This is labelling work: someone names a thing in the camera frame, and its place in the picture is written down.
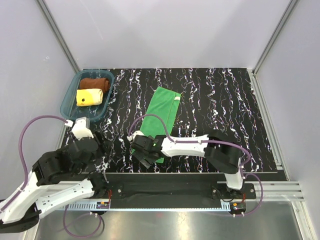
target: marble pattern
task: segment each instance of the marble pattern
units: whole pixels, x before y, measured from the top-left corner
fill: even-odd
[[[94,163],[112,173],[212,173],[217,170],[202,157],[175,156],[146,169],[130,154],[128,130],[134,119],[146,113],[161,86],[181,93],[172,136],[194,137],[223,131],[249,149],[246,172],[276,172],[270,143],[246,68],[108,69],[115,82],[106,113],[90,124],[113,141],[109,157]],[[66,131],[63,144],[73,141]]]

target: white wall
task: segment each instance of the white wall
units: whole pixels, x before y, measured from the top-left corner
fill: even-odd
[[[0,3],[0,199],[22,183],[18,139],[32,118],[60,115],[60,105],[74,75],[36,1]],[[58,141],[62,123],[43,119],[25,134],[23,150],[28,169]],[[17,240],[21,234],[0,234]]]
[[[298,3],[258,72],[289,167],[320,237],[320,1]]]
[[[290,0],[45,0],[80,68],[253,68]]]

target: brown towel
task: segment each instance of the brown towel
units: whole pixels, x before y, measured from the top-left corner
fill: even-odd
[[[110,89],[110,81],[107,78],[84,78],[80,81],[80,89],[101,89],[105,94]]]

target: shiny gray floor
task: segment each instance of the shiny gray floor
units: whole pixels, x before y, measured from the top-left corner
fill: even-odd
[[[70,211],[69,223],[83,212]],[[44,218],[36,240],[75,239],[62,228],[62,211]],[[289,202],[263,202],[246,217],[214,216],[208,212],[107,212],[105,229],[96,240],[302,240]],[[92,216],[80,219],[69,230],[78,235],[91,233],[98,225]]]

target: floor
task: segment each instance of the floor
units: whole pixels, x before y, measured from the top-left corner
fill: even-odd
[[[181,93],[171,135],[201,136],[218,129],[249,149],[246,172],[276,172],[270,143],[246,68],[109,69],[115,76],[110,104],[104,118],[91,123],[113,141],[110,157],[97,160],[107,173],[214,173],[202,157],[176,156],[146,169],[130,154],[126,139],[135,118],[145,114],[158,86]],[[63,144],[72,141],[69,131]]]
[[[66,223],[83,214],[70,211]],[[302,240],[290,202],[263,202],[252,215],[233,218],[209,212],[107,212],[104,231],[95,240]],[[42,219],[35,240],[75,239],[60,230],[63,211]],[[76,235],[94,231],[98,220],[87,216],[69,230]]]

